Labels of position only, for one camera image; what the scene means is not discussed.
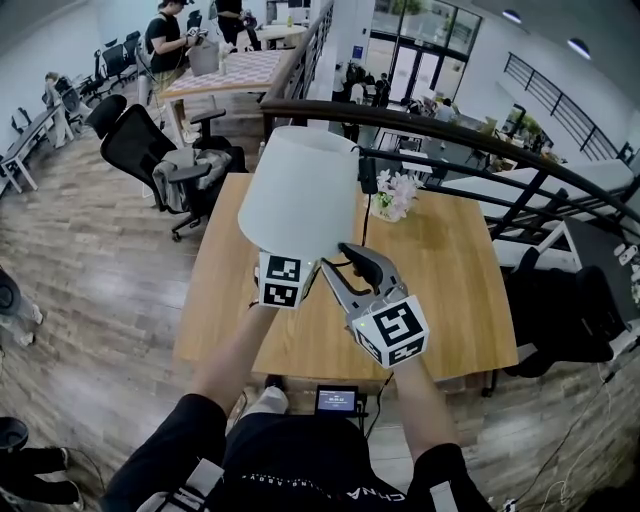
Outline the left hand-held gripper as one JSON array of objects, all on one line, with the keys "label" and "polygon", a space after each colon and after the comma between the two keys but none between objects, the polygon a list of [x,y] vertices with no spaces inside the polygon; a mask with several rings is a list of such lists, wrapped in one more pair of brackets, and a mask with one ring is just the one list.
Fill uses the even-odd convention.
[{"label": "left hand-held gripper", "polygon": [[297,309],[313,285],[319,264],[319,261],[299,260],[260,251],[257,267],[259,304],[279,309]]}]

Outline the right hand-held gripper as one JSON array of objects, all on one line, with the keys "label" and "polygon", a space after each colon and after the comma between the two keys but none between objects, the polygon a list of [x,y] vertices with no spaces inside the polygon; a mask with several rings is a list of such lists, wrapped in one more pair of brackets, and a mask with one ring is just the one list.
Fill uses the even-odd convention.
[{"label": "right hand-held gripper", "polygon": [[338,247],[372,290],[356,290],[337,264],[321,260],[322,273],[347,314],[356,343],[385,369],[422,355],[430,329],[417,297],[409,294],[394,263],[365,246],[340,243]]}]

